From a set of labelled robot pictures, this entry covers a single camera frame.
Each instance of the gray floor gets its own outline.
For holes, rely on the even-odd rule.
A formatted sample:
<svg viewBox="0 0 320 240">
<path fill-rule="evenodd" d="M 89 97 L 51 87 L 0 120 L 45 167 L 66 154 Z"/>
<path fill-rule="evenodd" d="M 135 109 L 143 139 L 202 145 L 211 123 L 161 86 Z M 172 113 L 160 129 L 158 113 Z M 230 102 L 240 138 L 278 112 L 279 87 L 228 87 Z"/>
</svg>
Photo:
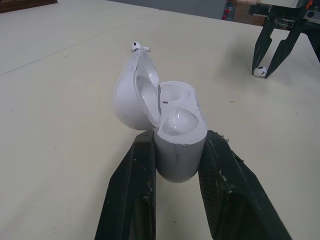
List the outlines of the gray floor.
<svg viewBox="0 0 320 240">
<path fill-rule="evenodd" d="M 171 12 L 221 19 L 226 0 L 113 0 Z"/>
</svg>

